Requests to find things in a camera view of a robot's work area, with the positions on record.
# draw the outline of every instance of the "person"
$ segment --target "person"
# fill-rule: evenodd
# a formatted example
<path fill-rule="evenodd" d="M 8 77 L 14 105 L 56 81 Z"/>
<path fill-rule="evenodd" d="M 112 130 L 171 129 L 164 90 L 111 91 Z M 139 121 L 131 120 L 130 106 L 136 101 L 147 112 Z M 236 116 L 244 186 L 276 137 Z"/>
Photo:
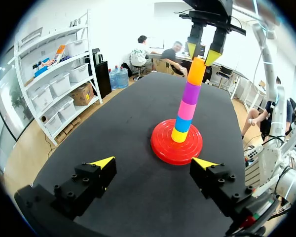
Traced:
<path fill-rule="evenodd" d="M 181 49 L 182 43 L 175 41 L 172 48 L 163 51 L 160 60 L 169 63 L 176 74 L 187 77 L 187 69 L 176 63 L 176 53 L 180 52 Z"/>
<path fill-rule="evenodd" d="M 276 84 L 281 84 L 281 80 L 277 77 Z M 242 139 L 244 138 L 246 132 L 248 131 L 249 127 L 257 125 L 260 128 L 260 132 L 263 135 L 268 135 L 271 130 L 271 123 L 272 123 L 272 111 L 275 106 L 275 103 L 268 101 L 265 110 L 263 113 L 259 113 L 257 109 L 250 109 L 248 116 L 246 118 L 246 123 L 241 131 Z M 293 107 L 290 101 L 287 101 L 286 105 L 286 129 L 285 132 L 288 132 L 292 122 L 292 115 L 293 115 Z"/>
<path fill-rule="evenodd" d="M 130 62 L 133 66 L 141 67 L 147 63 L 147 54 L 156 53 L 147 46 L 147 37 L 140 36 L 138 44 L 130 54 Z"/>

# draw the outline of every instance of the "red base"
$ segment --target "red base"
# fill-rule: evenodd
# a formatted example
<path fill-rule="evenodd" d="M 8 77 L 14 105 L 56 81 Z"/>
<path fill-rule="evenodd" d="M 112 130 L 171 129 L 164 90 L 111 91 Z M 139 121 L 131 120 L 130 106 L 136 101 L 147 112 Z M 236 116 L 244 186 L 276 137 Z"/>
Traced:
<path fill-rule="evenodd" d="M 175 119 L 159 123 L 151 136 L 153 152 L 164 162 L 175 165 L 189 164 L 192 157 L 198 157 L 203 148 L 203 138 L 197 128 L 191 125 L 186 140 L 177 143 L 172 140 L 171 133 Z"/>

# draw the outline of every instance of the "chair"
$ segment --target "chair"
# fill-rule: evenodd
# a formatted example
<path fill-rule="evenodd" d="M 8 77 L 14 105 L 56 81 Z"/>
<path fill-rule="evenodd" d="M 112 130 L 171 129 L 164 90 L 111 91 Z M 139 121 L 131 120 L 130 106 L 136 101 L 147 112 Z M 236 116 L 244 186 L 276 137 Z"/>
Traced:
<path fill-rule="evenodd" d="M 219 71 L 216 73 L 217 75 L 221 76 L 221 81 L 219 82 L 218 88 L 222 87 L 222 78 L 229 80 L 232 74 L 232 69 L 225 68 L 224 66 L 219 67 Z"/>
<path fill-rule="evenodd" d="M 154 65 L 157 72 L 167 73 L 167 74 L 170 74 L 170 75 L 183 77 L 182 75 L 179 75 L 179 74 L 175 73 L 173 71 L 171 65 L 169 63 L 167 63 L 167 62 L 161 61 L 160 59 L 152 58 L 152 63 L 153 63 L 153 65 Z"/>
<path fill-rule="evenodd" d="M 138 77 L 135 77 L 134 80 L 139 80 L 140 78 L 142 78 L 142 76 L 141 76 L 142 68 L 145 68 L 146 65 L 142 65 L 142 66 L 133 65 L 133 66 L 134 66 L 134 68 L 138 69 Z"/>

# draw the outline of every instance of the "white storage box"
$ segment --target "white storage box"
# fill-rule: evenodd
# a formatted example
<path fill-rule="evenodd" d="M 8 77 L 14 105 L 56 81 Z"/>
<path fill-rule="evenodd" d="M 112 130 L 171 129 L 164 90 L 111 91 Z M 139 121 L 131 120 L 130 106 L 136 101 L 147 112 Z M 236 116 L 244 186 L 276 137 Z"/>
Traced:
<path fill-rule="evenodd" d="M 64 94 L 66 91 L 70 90 L 69 73 L 54 76 L 54 78 L 49 81 L 49 84 L 57 96 Z"/>
<path fill-rule="evenodd" d="M 70 96 L 66 96 L 64 99 L 62 99 L 55 106 L 55 108 L 65 120 L 68 120 L 72 115 L 76 113 L 76 110 L 74 107 L 74 99 L 71 98 Z"/>
<path fill-rule="evenodd" d="M 40 111 L 43 111 L 53 101 L 49 84 L 45 84 L 32 92 L 31 100 Z"/>
<path fill-rule="evenodd" d="M 87 51 L 87 40 L 86 39 L 80 39 L 76 40 L 74 42 L 68 43 L 66 45 L 67 53 L 69 57 L 74 57 L 78 54 L 84 53 Z"/>
<path fill-rule="evenodd" d="M 42 117 L 45 127 L 47 127 L 50 134 L 54 134 L 61 126 L 61 121 L 58 112 L 54 108 L 50 108 Z"/>
<path fill-rule="evenodd" d="M 70 70 L 69 80 L 70 82 L 79 82 L 86 79 L 89 76 L 88 64 L 84 63 L 72 70 Z"/>

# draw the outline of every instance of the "black table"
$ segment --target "black table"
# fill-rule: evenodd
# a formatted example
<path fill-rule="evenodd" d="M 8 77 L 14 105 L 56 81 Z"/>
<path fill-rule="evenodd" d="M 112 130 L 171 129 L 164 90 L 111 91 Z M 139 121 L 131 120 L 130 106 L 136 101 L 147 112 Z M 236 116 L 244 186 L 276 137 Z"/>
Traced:
<path fill-rule="evenodd" d="M 231 219 L 203 197 L 189 165 L 166 164 L 150 148 L 154 127 L 176 117 L 184 86 L 183 78 L 152 73 L 123 90 L 62 143 L 34 185 L 53 192 L 82 161 L 115 156 L 116 176 L 77 223 L 115 237 L 224 236 Z M 193 124 L 204 140 L 199 158 L 225 162 L 244 180 L 242 140 L 229 94 L 202 84 Z"/>

